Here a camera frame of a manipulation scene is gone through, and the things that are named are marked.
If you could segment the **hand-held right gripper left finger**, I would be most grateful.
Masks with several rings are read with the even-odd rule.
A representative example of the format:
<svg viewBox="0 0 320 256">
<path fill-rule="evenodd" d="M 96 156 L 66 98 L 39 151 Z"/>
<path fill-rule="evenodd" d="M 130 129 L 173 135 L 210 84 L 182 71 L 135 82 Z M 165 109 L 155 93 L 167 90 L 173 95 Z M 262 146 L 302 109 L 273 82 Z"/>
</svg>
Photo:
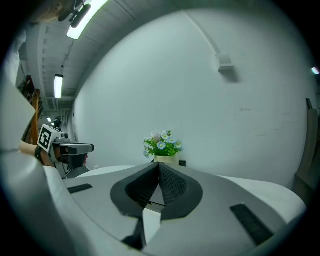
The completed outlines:
<svg viewBox="0 0 320 256">
<path fill-rule="evenodd" d="M 64 180 L 72 198 L 103 231 L 129 248 L 146 246 L 143 211 L 159 183 L 159 165 Z"/>
</svg>

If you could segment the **white wall junction box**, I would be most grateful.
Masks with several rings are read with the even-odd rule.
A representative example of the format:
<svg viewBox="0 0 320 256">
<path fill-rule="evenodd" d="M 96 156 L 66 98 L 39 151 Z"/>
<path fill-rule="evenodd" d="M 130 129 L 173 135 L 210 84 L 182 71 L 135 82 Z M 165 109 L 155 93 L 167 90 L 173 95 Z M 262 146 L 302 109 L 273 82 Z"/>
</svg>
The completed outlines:
<svg viewBox="0 0 320 256">
<path fill-rule="evenodd" d="M 216 54 L 215 58 L 217 62 L 217 70 L 219 72 L 228 72 L 234 69 L 235 65 L 233 64 L 229 54 Z"/>
</svg>

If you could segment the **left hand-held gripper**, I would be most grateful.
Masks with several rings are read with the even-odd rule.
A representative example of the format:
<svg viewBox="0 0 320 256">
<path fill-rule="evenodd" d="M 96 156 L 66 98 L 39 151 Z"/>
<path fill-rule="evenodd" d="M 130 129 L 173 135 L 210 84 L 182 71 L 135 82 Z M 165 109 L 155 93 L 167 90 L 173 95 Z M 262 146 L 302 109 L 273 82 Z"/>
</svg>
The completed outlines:
<svg viewBox="0 0 320 256">
<path fill-rule="evenodd" d="M 37 145 L 48 153 L 62 178 L 85 174 L 85 157 L 95 150 L 93 144 L 71 142 L 68 134 L 46 124 L 41 127 Z"/>
</svg>

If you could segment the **potted flower plant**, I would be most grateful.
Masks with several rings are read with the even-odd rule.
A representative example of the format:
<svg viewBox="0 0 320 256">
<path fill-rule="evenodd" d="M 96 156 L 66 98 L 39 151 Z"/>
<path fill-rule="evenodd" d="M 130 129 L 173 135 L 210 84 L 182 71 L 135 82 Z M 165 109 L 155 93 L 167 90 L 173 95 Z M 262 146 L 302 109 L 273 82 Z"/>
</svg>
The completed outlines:
<svg viewBox="0 0 320 256">
<path fill-rule="evenodd" d="M 153 131 L 149 138 L 143 141 L 143 155 L 153 157 L 154 162 L 180 165 L 178 154 L 183 151 L 183 143 L 175 139 L 170 130 Z"/>
</svg>

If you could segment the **person's white shirt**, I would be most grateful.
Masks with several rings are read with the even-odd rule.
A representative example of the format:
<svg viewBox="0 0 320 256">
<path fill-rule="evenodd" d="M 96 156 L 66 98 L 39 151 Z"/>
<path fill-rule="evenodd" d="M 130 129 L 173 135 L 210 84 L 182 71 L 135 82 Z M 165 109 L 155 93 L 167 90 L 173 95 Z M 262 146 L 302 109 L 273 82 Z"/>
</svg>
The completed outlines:
<svg viewBox="0 0 320 256">
<path fill-rule="evenodd" d="M 35 109 L 18 90 L 19 50 L 26 42 L 23 29 L 14 38 L 0 65 L 0 153 L 17 151 Z"/>
</svg>

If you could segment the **long ceiling light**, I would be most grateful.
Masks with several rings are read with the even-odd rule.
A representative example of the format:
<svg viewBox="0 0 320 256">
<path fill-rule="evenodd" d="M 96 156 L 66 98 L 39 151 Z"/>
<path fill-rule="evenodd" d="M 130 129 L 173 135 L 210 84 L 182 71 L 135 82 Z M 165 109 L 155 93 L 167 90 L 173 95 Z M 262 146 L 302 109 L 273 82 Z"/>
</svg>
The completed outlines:
<svg viewBox="0 0 320 256">
<path fill-rule="evenodd" d="M 67 31 L 66 36 L 73 40 L 78 40 L 85 30 L 86 26 L 89 24 L 91 19 L 95 16 L 95 14 L 108 2 L 109 0 L 92 0 L 89 4 L 91 4 L 91 9 L 88 14 L 83 18 L 77 28 L 70 28 Z"/>
<path fill-rule="evenodd" d="M 62 87 L 63 87 L 64 76 L 56 74 L 54 76 L 54 97 L 56 99 L 61 99 L 62 97 Z"/>
</svg>

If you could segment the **white kidney-shaped table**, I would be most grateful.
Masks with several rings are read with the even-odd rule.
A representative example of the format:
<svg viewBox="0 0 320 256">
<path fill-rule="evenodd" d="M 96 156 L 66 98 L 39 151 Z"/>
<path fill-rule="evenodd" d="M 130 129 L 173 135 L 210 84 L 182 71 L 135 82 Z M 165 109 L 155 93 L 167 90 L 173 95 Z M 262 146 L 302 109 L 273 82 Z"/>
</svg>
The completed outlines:
<svg viewBox="0 0 320 256">
<path fill-rule="evenodd" d="M 107 178 L 114 178 L 115 174 L 134 174 L 137 171 L 140 171 L 140 169 L 137 169 L 137 167 L 145 167 L 149 166 L 150 164 L 143 164 L 139 166 L 134 165 L 117 165 L 117 166 L 109 166 L 109 167 L 102 167 L 98 168 L 92 171 L 88 171 L 84 174 L 79 175 L 76 178 L 77 182 L 84 182 L 85 179 L 88 179 L 88 177 L 95 177 L 98 176 L 98 178 L 103 178 L 105 176 L 108 176 Z M 306 205 L 305 203 L 299 198 L 298 195 L 296 195 L 294 192 L 289 190 L 288 188 L 271 183 L 271 182 L 265 182 L 265 181 L 258 181 L 258 180 L 251 180 L 251 179 L 243 179 L 243 178 L 235 178 L 235 177 L 227 177 L 227 176 L 221 176 L 221 175 L 213 175 L 208 174 L 205 172 L 201 172 L 198 170 L 194 170 L 192 168 L 179 166 L 177 169 L 179 172 L 185 175 L 189 175 L 192 178 L 196 179 L 199 177 L 204 177 L 206 180 L 208 178 L 217 178 L 220 177 L 224 180 L 229 180 L 233 182 L 234 184 L 242 187 L 244 190 L 248 191 L 252 195 L 254 195 L 256 198 L 260 199 L 262 202 L 264 202 L 266 205 L 270 206 L 287 224 L 291 220 L 293 220 L 295 217 L 299 216 L 300 214 L 303 214 L 306 211 Z M 160 191 L 160 188 L 158 187 L 154 198 L 152 198 L 152 202 L 156 202 L 157 204 L 163 204 L 163 198 Z M 160 223 L 160 213 L 156 213 L 156 210 L 145 210 L 146 213 L 145 218 L 147 220 L 147 223 Z"/>
</svg>

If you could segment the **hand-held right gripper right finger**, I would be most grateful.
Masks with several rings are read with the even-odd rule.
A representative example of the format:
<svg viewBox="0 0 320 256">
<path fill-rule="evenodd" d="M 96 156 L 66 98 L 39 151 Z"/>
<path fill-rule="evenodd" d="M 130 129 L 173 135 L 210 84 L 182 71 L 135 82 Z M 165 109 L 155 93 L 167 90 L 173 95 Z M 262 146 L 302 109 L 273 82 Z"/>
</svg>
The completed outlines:
<svg viewBox="0 0 320 256">
<path fill-rule="evenodd" d="M 164 199 L 150 256 L 248 256 L 267 247 L 286 223 L 261 199 L 220 176 L 160 163 Z"/>
</svg>

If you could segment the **dark wooden furniture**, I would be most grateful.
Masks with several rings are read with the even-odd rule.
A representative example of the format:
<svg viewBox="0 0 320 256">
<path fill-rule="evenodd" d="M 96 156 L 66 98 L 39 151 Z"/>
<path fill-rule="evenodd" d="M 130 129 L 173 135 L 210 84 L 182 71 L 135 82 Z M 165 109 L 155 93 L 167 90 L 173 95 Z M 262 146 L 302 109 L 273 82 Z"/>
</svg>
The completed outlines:
<svg viewBox="0 0 320 256">
<path fill-rule="evenodd" d="M 40 90 L 35 89 L 33 96 L 28 100 L 35 112 L 23 135 L 22 140 L 25 143 L 36 145 L 39 138 L 39 118 L 42 105 L 40 104 Z"/>
</svg>

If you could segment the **person's left forearm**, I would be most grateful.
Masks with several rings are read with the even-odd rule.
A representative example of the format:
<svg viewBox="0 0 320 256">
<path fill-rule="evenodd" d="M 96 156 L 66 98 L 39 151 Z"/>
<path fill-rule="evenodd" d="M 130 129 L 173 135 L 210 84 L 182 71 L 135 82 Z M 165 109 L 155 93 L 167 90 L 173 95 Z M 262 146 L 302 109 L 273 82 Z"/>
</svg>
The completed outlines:
<svg viewBox="0 0 320 256">
<path fill-rule="evenodd" d="M 44 166 L 49 166 L 49 167 L 54 166 L 48 153 L 38 145 L 33 145 L 33 144 L 26 143 L 24 141 L 21 141 L 19 145 L 19 150 L 27 155 L 35 157 Z"/>
</svg>

